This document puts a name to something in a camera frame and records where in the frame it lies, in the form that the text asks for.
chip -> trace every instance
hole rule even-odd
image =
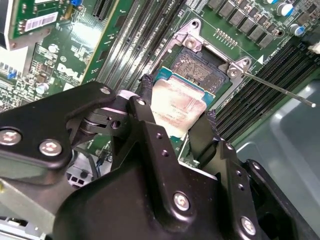
[[[221,3],[222,3],[223,0],[210,0],[208,2],[208,6],[212,9],[217,9]]]
[[[262,25],[267,21],[268,18],[265,15],[262,15],[262,17],[259,19],[258,24]]]
[[[231,1],[227,1],[223,7],[220,9],[219,14],[222,17],[228,17],[230,15],[230,13],[233,11],[233,9],[235,9],[235,4]]]
[[[267,47],[272,41],[273,41],[273,37],[271,34],[267,34],[264,38],[262,38],[262,40],[258,43],[258,46],[260,46],[261,48],[265,48]]]
[[[243,11],[238,9],[235,14],[231,17],[230,23],[234,26],[238,26],[242,19],[244,19],[245,14]]]
[[[248,18],[247,20],[244,21],[244,23],[239,29],[240,31],[247,34],[254,25],[255,25],[255,22],[251,18]]]
[[[242,10],[245,9],[245,7],[248,5],[248,1],[247,0],[243,0],[240,5],[239,5],[239,8],[241,8]]]
[[[275,25],[274,23],[272,23],[272,24],[267,28],[267,31],[268,31],[269,33],[272,33],[275,28],[276,28],[276,25]]]
[[[253,41],[257,41],[264,33],[265,31],[263,30],[263,28],[261,26],[257,26],[249,35],[249,38]]]
[[[249,12],[249,16],[253,18],[258,11],[259,11],[258,8],[256,7],[252,8],[252,10]]]
[[[317,6],[314,3],[312,3],[311,6],[308,8],[307,12],[312,13],[316,9],[317,9]]]

pcie slot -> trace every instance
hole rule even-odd
[[[112,0],[97,0],[95,2],[92,15],[95,18],[98,18],[100,21],[104,20],[107,16],[112,2]]]

black ram slot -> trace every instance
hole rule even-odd
[[[294,90],[320,65],[316,56],[308,56],[302,43],[292,39],[256,75],[289,91]],[[274,108],[286,95],[250,80],[234,98],[217,113],[220,135],[232,142]]]

white sticker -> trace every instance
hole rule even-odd
[[[28,32],[33,29],[40,28],[44,25],[54,23],[57,20],[58,12],[50,13],[44,16],[38,16],[32,19],[29,19],[25,23],[24,31]]]
[[[34,0],[35,4],[42,4],[42,3],[46,3],[46,2],[53,2],[56,0]]]

mounting hole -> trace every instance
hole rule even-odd
[[[193,21],[191,25],[196,29],[199,26],[199,23],[197,21]]]
[[[239,188],[240,190],[242,190],[242,191],[245,190],[245,188],[244,188],[244,186],[243,186],[242,184],[238,184],[238,188]]]
[[[162,135],[161,133],[157,133],[157,134],[156,134],[156,138],[157,138],[157,139],[162,139],[162,137],[163,137],[163,135]]]
[[[280,30],[280,31],[277,33],[277,36],[278,36],[278,37],[282,37],[283,34],[284,34],[284,32]]]
[[[163,150],[161,154],[164,157],[169,157],[169,153],[167,152],[167,150]]]
[[[120,121],[112,121],[111,122],[111,128],[112,129],[118,129],[120,127]]]

